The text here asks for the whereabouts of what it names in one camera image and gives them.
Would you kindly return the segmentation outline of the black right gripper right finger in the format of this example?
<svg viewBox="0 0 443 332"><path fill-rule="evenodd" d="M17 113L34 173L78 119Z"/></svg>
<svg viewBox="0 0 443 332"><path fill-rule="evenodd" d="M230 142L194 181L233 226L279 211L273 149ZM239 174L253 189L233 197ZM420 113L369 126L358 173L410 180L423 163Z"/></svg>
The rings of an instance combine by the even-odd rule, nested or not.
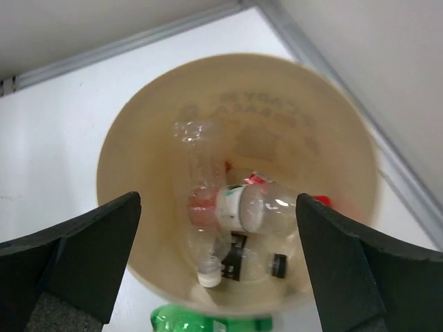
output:
<svg viewBox="0 0 443 332"><path fill-rule="evenodd" d="M441 331L442 253L354 221L308 194L296 218L324 331Z"/></svg>

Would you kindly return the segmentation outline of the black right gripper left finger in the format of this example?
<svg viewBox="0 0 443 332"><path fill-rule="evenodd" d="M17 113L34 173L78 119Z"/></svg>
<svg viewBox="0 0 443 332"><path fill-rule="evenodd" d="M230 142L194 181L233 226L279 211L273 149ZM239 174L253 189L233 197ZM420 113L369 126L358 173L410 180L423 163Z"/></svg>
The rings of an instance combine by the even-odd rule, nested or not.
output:
<svg viewBox="0 0 443 332"><path fill-rule="evenodd" d="M2 331L101 331L141 217L138 192L1 243Z"/></svg>

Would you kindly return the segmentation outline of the clear bottle black label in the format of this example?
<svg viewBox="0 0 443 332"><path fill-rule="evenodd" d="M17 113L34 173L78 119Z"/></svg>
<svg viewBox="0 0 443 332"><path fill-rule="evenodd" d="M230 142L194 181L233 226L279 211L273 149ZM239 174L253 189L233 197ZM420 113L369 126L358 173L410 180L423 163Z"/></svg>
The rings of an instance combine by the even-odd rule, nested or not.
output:
<svg viewBox="0 0 443 332"><path fill-rule="evenodd" d="M287 265L287 256L271 252L264 237L232 232L230 251L221 262L221 276L235 282L285 279Z"/></svg>

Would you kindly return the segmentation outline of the long red label bottle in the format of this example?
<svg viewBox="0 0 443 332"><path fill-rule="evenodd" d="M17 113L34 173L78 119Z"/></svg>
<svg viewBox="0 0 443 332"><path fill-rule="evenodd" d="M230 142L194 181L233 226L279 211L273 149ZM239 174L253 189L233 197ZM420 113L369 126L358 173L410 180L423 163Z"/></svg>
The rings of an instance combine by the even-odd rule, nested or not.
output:
<svg viewBox="0 0 443 332"><path fill-rule="evenodd" d="M188 199L191 224L203 229L288 236L298 229L300 190L275 183L202 187Z"/></svg>

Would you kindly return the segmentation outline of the short red label bottle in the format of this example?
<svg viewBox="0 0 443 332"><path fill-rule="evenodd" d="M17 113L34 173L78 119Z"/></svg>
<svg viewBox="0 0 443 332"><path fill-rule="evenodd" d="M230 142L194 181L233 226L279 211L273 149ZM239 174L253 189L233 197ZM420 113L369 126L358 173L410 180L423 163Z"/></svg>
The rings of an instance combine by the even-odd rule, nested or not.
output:
<svg viewBox="0 0 443 332"><path fill-rule="evenodd" d="M272 179L257 171L234 167L228 161L226 161L224 164L226 172L226 183L228 187L273 183Z"/></svg>

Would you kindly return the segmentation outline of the clear bottle white cap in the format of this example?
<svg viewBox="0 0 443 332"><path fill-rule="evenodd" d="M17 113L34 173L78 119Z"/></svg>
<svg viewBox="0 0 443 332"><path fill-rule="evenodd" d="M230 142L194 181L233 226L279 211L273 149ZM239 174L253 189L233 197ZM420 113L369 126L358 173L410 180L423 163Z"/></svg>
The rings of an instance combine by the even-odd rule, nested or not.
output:
<svg viewBox="0 0 443 332"><path fill-rule="evenodd" d="M230 250L230 233L216 217L217 195L226 184L224 126L216 120L175 122L171 150L181 241L199 284L214 288Z"/></svg>

